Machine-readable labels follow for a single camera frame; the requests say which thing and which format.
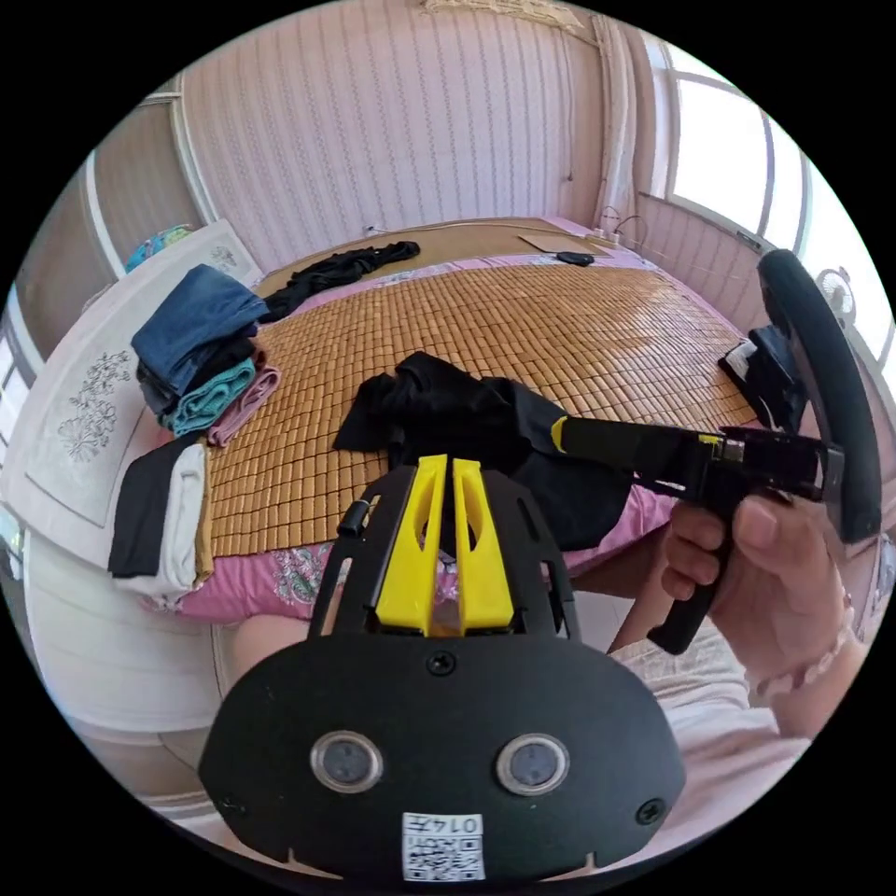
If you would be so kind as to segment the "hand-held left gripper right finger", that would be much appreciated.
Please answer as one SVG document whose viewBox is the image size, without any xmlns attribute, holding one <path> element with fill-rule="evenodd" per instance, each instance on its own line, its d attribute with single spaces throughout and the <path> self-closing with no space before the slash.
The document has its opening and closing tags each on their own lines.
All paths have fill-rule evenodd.
<svg viewBox="0 0 896 896">
<path fill-rule="evenodd" d="M 514 607 L 481 465 L 453 462 L 458 620 L 462 635 L 505 630 Z"/>
</svg>

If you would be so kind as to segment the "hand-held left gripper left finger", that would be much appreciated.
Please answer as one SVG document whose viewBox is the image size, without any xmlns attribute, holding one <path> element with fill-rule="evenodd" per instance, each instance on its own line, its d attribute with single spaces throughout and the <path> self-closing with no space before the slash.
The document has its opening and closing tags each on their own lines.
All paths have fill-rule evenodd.
<svg viewBox="0 0 896 896">
<path fill-rule="evenodd" d="M 404 498 L 375 614 L 386 628 L 430 633 L 448 458 L 420 458 Z"/>
</svg>

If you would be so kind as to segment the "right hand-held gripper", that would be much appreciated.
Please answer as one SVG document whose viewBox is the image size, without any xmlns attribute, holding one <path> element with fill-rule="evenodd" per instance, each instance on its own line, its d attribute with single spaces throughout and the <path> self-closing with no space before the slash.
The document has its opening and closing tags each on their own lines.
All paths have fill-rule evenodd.
<svg viewBox="0 0 896 896">
<path fill-rule="evenodd" d="M 696 584 L 685 600 L 673 599 L 665 619 L 645 635 L 670 655 L 686 651 L 716 601 L 735 549 L 735 512 L 744 498 L 763 489 L 833 508 L 844 470 L 836 446 L 751 427 L 705 432 L 561 416 L 551 437 L 558 452 L 630 475 L 642 487 L 691 503 L 721 522 L 714 582 Z"/>
</svg>

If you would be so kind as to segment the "person's right hand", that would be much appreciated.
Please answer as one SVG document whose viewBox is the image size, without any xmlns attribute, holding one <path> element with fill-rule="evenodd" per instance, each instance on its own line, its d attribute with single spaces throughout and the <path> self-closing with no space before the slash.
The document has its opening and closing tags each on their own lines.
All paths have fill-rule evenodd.
<svg viewBox="0 0 896 896">
<path fill-rule="evenodd" d="M 814 519 L 782 498 L 746 497 L 735 511 L 726 566 L 726 529 L 708 510 L 679 504 L 665 536 L 664 590 L 676 605 L 697 589 L 717 590 L 709 619 L 755 683 L 796 674 L 837 642 L 848 600 Z"/>
</svg>

